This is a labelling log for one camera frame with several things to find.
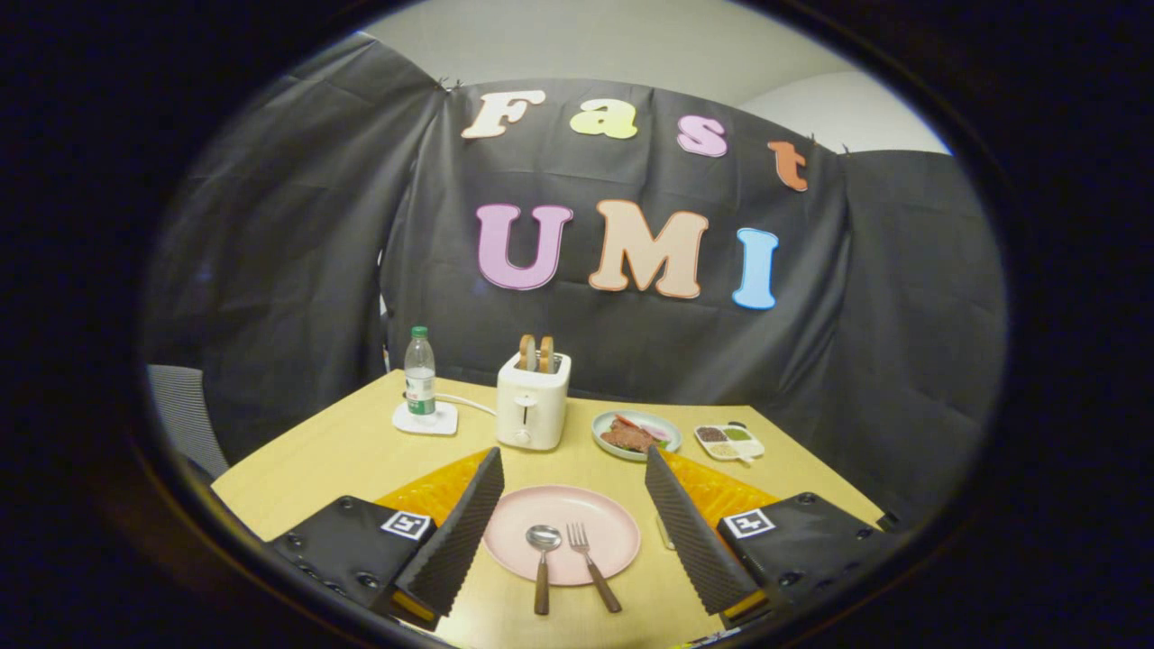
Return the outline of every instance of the orange letter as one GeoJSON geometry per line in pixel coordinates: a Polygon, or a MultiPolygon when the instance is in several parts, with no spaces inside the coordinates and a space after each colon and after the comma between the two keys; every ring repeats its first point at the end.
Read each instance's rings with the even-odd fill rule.
{"type": "Polygon", "coordinates": [[[657,282],[657,292],[684,299],[700,294],[697,251],[702,233],[710,226],[704,216],[691,211],[674,212],[654,239],[637,203],[601,201],[597,203],[597,211],[605,216],[605,244],[601,267],[589,276],[591,286],[602,291],[621,291],[628,286],[629,281],[621,273],[621,262],[628,258],[638,289],[647,289],[664,263],[665,274],[657,282]]]}
{"type": "Polygon", "coordinates": [[[789,142],[770,142],[770,148],[777,154],[778,178],[787,187],[804,192],[809,184],[797,176],[797,167],[805,166],[805,158],[801,157],[789,142]]]}
{"type": "Polygon", "coordinates": [[[460,132],[465,139],[496,137],[504,133],[501,118],[509,118],[509,124],[516,124],[525,117],[529,104],[540,104],[545,100],[544,90],[519,90],[516,92],[489,92],[481,95],[481,110],[473,120],[473,126],[460,132]]]}

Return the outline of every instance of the bottle label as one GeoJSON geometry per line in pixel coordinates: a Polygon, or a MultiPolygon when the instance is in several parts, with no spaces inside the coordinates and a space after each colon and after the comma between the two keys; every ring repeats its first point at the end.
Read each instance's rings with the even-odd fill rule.
{"type": "Polygon", "coordinates": [[[405,400],[409,402],[409,411],[413,415],[433,415],[436,411],[436,395],[434,393],[434,378],[414,379],[405,376],[405,400]]]}

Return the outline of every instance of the plastic bottle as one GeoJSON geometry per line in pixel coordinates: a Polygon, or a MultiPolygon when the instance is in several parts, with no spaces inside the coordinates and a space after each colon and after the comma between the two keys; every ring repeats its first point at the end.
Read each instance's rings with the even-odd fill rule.
{"type": "Polygon", "coordinates": [[[405,401],[418,419],[432,419],[436,412],[436,365],[429,345],[429,330],[413,327],[413,340],[405,350],[405,401]]]}

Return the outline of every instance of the white wall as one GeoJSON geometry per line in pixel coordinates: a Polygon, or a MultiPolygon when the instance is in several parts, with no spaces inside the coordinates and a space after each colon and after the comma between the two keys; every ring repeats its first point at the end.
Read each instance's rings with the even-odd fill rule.
{"type": "Polygon", "coordinates": [[[949,149],[917,114],[860,72],[823,74],[782,85],[737,106],[817,139],[841,152],[949,149]]]}
{"type": "Polygon", "coordinates": [[[599,79],[735,106],[854,67],[726,0],[426,0],[364,29],[434,79],[599,79]]]}

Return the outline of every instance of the chair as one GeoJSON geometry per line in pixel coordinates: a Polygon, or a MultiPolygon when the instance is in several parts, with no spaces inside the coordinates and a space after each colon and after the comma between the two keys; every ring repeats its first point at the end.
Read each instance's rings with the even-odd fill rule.
{"type": "Polygon", "coordinates": [[[213,479],[228,470],[204,405],[204,373],[193,367],[149,365],[152,402],[164,432],[181,455],[213,479]]]}

